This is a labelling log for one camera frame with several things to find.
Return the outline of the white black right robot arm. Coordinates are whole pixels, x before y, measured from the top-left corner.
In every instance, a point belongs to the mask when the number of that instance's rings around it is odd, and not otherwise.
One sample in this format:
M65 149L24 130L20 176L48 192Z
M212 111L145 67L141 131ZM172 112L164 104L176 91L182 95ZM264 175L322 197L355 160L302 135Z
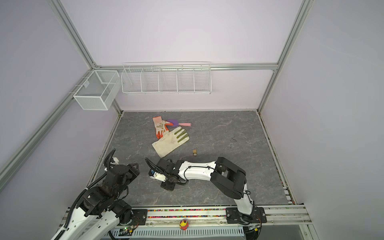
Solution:
M262 223L262 215L251 198L248 190L246 171L224 157L209 163L187 161L172 162L160 159L153 164L149 159L149 177L158 180L161 187L173 191L176 185L187 185L190 180L211 182L225 196L233 199L237 205L235 212L227 214L229 223L249 225Z

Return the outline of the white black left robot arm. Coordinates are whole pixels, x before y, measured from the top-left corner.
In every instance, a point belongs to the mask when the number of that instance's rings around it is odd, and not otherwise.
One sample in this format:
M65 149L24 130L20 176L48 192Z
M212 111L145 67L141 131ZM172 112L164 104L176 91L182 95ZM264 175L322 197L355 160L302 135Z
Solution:
M118 225L138 226L132 207L123 199L122 192L140 174L138 164L116 165L85 188L71 206L67 219L53 240L100 240Z

